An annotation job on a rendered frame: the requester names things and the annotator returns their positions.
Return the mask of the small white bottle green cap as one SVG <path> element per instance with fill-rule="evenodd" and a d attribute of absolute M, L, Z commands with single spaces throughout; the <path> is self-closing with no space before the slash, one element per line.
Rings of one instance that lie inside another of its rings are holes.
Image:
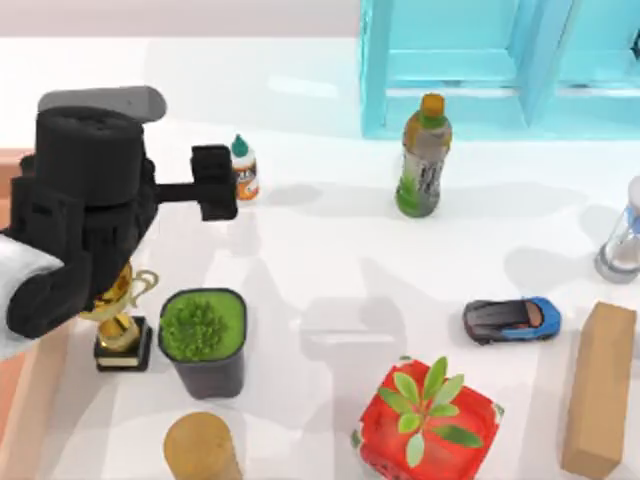
<path fill-rule="evenodd" d="M 236 175 L 236 198 L 239 201 L 254 200 L 259 193 L 256 156 L 240 134 L 231 143 L 231 158 Z"/>

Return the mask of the gold trophy black base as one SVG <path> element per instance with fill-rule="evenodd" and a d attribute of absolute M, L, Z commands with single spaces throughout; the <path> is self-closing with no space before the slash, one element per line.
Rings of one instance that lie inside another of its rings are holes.
<path fill-rule="evenodd" d="M 130 310 L 158 282 L 154 271 L 135 271 L 128 262 L 112 287 L 94 300 L 93 309 L 78 315 L 97 324 L 94 359 L 99 372 L 147 370 L 153 329 L 143 315 Z"/>

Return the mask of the pale grey rounded box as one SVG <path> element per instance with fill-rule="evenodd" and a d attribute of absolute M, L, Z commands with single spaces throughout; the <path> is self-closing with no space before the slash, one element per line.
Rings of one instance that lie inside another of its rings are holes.
<path fill-rule="evenodd" d="M 41 112 L 56 107 L 102 108 L 140 123 L 159 121 L 167 112 L 162 93 L 147 85 L 55 90 L 40 98 L 37 109 Z"/>

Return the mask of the black pot green plant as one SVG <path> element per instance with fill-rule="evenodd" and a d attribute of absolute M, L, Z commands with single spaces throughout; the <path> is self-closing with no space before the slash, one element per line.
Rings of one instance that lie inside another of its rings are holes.
<path fill-rule="evenodd" d="M 247 333 L 247 306 L 239 293 L 193 288 L 164 303 L 158 344 L 192 398 L 234 398 L 244 386 Z"/>

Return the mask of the green bottle orange cap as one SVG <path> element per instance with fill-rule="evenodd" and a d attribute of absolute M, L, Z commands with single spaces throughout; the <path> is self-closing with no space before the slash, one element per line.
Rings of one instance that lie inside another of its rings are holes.
<path fill-rule="evenodd" d="M 395 201 L 405 215 L 424 218 L 438 207 L 441 175 L 452 138 L 444 97 L 425 94 L 403 131 L 403 166 Z"/>

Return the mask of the shallow salmon-coloured box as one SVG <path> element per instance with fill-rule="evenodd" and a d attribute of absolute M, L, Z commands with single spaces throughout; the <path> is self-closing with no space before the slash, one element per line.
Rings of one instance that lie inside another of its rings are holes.
<path fill-rule="evenodd" d="M 70 326 L 0 361 L 0 480 L 36 480 L 64 371 Z"/>

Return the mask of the brown wooden cylinder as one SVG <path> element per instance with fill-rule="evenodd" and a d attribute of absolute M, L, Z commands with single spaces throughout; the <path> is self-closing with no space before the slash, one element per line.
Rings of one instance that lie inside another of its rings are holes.
<path fill-rule="evenodd" d="M 243 480 L 231 431 L 212 413 L 176 420 L 165 435 L 163 453 L 175 480 Z"/>

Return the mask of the light blue rack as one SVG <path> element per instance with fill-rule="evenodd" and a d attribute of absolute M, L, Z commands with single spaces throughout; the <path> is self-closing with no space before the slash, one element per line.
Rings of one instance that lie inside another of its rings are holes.
<path fill-rule="evenodd" d="M 360 120 L 437 92 L 461 139 L 640 140 L 640 0 L 360 0 Z"/>

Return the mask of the red pot leafy plant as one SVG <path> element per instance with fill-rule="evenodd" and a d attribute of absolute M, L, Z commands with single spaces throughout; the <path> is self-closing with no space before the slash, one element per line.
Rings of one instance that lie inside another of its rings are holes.
<path fill-rule="evenodd" d="M 504 408 L 447 370 L 403 356 L 384 377 L 351 434 L 375 480 L 475 480 Z"/>

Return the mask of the blue and grey toy car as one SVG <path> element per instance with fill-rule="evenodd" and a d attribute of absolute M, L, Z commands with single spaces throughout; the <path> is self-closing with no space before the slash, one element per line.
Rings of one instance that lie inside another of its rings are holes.
<path fill-rule="evenodd" d="M 467 335 L 479 345 L 548 340 L 561 329 L 562 315 L 546 297 L 474 300 L 463 309 Z"/>

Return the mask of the grey sand timer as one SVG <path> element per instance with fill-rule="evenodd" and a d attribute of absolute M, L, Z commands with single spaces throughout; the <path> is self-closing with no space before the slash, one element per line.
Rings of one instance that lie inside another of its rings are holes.
<path fill-rule="evenodd" d="M 640 175 L 629 182 L 627 204 L 594 258 L 594 266 L 614 284 L 629 284 L 640 276 Z"/>

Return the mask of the brown wooden block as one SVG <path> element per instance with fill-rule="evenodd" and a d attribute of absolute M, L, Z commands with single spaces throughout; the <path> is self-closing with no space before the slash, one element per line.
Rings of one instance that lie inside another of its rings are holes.
<path fill-rule="evenodd" d="M 621 463 L 637 314 L 596 302 L 580 334 L 561 468 L 606 480 Z"/>

